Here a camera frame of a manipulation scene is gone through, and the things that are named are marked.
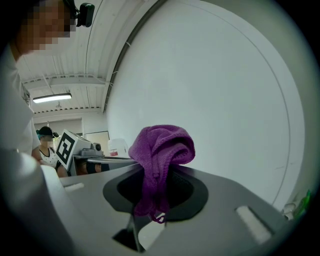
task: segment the green object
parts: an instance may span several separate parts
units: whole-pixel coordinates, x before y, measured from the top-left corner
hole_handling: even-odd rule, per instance
[[[310,190],[308,190],[308,192],[306,193],[306,196],[302,198],[298,207],[293,212],[293,217],[295,219],[300,218],[307,212],[310,205],[310,201],[311,201],[311,192]]]

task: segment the white container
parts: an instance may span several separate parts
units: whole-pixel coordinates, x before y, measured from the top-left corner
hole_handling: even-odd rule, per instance
[[[123,138],[109,140],[108,149],[111,157],[129,158],[128,145]]]

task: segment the metal beam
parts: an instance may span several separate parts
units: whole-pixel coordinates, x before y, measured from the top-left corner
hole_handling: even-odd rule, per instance
[[[70,114],[83,114],[83,113],[100,113],[101,109],[98,108],[78,108],[78,109],[66,109],[66,110],[56,110],[56,111],[48,111],[43,113],[35,113],[33,115],[34,119],[37,118],[46,118],[46,117],[54,117],[54,116],[62,116],[62,115],[70,115]]]
[[[95,78],[95,77],[81,77],[81,76],[66,76],[64,77],[46,77],[48,84],[54,87],[100,87],[104,88],[106,86],[106,79]],[[44,78],[37,78],[29,81],[22,82],[24,87],[28,91],[43,90],[47,89],[48,85]]]

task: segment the fluorescent light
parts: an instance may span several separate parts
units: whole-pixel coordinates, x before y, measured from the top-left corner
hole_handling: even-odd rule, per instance
[[[34,103],[42,103],[42,102],[51,102],[51,101],[60,101],[60,100],[68,100],[71,99],[71,93],[62,93],[62,94],[53,94],[43,97],[37,97],[33,99]]]

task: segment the purple cloth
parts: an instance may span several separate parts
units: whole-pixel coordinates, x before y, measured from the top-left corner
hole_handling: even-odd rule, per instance
[[[144,168],[142,196],[134,214],[151,215],[159,222],[155,219],[156,211],[166,213],[169,210],[166,196],[169,165],[191,162],[196,155],[194,142],[181,127],[155,125],[141,130],[128,153]]]

